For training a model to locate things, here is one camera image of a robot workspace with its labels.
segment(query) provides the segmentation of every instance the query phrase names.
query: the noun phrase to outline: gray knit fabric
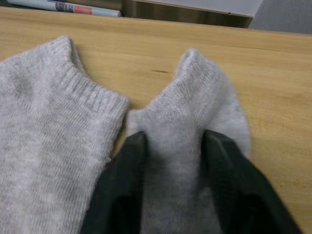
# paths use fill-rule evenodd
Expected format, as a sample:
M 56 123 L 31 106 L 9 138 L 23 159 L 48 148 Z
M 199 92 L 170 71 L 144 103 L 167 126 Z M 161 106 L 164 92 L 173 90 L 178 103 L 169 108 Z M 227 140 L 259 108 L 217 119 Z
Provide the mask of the gray knit fabric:
M 207 128 L 235 139 L 243 154 L 250 154 L 249 129 L 234 88 L 214 62 L 190 49 L 172 83 L 146 108 L 128 113 L 127 135 L 145 131 L 151 152 L 143 234 L 221 232 L 210 188 L 199 180 Z
M 0 232 L 77 233 L 128 99 L 69 37 L 0 63 Z

